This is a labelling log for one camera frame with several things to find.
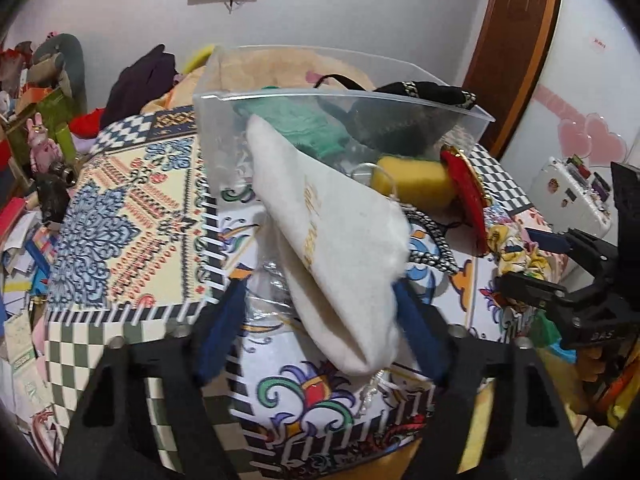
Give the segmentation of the yellow floral cloth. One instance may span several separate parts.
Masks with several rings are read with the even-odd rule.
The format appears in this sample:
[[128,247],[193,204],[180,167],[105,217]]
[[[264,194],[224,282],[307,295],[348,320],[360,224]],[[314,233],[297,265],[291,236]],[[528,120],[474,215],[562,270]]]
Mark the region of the yellow floral cloth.
[[487,245],[496,257],[499,276],[521,273],[528,278],[551,282],[552,265],[518,223],[496,223],[491,226],[487,232]]

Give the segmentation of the black patterned fabric pouch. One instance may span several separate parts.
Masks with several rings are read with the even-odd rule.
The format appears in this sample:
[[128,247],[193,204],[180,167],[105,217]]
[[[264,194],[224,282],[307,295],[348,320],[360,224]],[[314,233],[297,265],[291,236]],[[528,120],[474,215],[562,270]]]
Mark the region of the black patterned fabric pouch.
[[476,95],[431,81],[396,81],[375,89],[386,96],[416,99],[416,104],[362,98],[343,110],[321,99],[319,106],[343,124],[360,144],[379,153],[418,158],[454,128],[462,110],[472,110]]

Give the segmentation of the white cloth bag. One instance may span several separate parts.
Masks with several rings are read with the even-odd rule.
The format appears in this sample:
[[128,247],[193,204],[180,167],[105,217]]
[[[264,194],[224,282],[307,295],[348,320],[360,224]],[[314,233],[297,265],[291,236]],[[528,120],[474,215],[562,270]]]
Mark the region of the white cloth bag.
[[304,154],[269,122],[247,122],[253,190],[269,214],[295,311],[342,372],[370,376],[399,347],[394,284],[409,222],[398,203]]

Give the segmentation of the white stickered suitcase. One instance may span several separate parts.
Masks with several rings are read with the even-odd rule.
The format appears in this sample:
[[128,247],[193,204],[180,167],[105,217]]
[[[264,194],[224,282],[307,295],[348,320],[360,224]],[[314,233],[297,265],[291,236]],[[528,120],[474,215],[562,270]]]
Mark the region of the white stickered suitcase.
[[611,229],[608,207],[570,162],[550,157],[527,196],[555,233],[576,229],[605,237]]

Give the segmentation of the patterned bed cover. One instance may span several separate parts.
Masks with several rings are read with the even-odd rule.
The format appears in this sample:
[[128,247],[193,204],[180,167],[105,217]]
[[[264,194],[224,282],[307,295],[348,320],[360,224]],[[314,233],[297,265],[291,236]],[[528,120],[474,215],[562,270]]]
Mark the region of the patterned bed cover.
[[[213,307],[256,266],[260,206],[250,192],[219,217],[190,106],[102,130],[81,170],[50,275],[46,359],[67,430],[107,341],[162,338]],[[434,399],[406,354],[370,408],[330,373],[297,322],[250,321],[203,391],[206,413],[243,479],[399,478]]]

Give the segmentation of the clear plastic storage bin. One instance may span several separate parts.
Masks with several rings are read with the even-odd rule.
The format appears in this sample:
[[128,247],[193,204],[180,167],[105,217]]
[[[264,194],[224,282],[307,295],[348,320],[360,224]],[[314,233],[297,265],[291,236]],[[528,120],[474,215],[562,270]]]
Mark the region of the clear plastic storage bin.
[[216,47],[193,105],[210,186],[231,205],[253,198],[253,116],[345,174],[385,155],[436,160],[444,144],[469,153],[495,120],[420,66],[307,46]]

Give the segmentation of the wooden door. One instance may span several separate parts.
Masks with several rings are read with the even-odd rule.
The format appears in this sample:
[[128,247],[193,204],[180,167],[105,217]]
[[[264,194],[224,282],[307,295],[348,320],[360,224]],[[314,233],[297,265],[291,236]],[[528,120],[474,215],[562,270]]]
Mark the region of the wooden door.
[[480,144],[495,158],[508,148],[550,49],[561,0],[488,0],[463,87],[495,121]]

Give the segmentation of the pink bunny doll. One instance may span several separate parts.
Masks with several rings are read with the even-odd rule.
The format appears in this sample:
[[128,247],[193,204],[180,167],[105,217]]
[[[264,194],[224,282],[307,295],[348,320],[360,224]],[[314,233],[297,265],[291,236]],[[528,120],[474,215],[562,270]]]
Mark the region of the pink bunny doll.
[[30,168],[33,174],[45,174],[53,164],[62,162],[61,148],[50,138],[40,113],[28,118],[26,125]]

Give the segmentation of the red cloth item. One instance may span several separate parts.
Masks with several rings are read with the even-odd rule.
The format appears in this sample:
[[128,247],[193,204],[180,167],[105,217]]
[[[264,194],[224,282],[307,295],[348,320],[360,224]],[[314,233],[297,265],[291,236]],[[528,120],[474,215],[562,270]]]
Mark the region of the red cloth item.
[[79,139],[94,139],[101,131],[101,120],[104,108],[96,108],[91,113],[77,116],[70,121],[70,133]]

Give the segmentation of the beige floral quilt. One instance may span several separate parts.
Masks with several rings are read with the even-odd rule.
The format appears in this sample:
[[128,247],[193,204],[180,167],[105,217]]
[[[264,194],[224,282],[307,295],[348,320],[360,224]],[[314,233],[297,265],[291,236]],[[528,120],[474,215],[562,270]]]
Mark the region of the beige floral quilt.
[[183,75],[174,88],[147,102],[143,114],[193,103],[197,91],[252,91],[265,87],[311,88],[329,74],[345,76],[367,90],[375,88],[359,68],[314,49],[294,47],[215,48],[207,63]]

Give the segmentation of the green cardboard box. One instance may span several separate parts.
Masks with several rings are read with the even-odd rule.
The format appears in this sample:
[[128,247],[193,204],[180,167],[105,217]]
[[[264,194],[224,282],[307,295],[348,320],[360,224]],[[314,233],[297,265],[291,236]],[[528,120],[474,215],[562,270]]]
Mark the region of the green cardboard box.
[[51,139],[61,147],[64,158],[71,162],[76,156],[68,125],[78,115],[77,103],[60,89],[30,88],[18,100],[14,114],[4,128],[12,154],[20,166],[29,165],[26,120],[39,113]]

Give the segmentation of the dark purple clothing pile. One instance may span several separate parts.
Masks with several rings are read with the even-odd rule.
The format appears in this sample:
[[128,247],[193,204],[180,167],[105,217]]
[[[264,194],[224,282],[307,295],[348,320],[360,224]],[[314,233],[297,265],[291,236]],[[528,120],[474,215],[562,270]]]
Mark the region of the dark purple clothing pile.
[[137,62],[126,67],[111,88],[100,128],[140,113],[147,102],[163,96],[174,86],[175,57],[158,44]]

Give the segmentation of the grey plush toy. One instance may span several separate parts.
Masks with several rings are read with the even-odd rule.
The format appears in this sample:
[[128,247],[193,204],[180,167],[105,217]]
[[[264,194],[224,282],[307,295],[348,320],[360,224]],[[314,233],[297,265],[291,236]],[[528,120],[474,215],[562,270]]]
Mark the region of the grey plush toy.
[[40,44],[27,72],[32,86],[60,88],[82,112],[87,110],[84,51],[76,36],[57,34]]

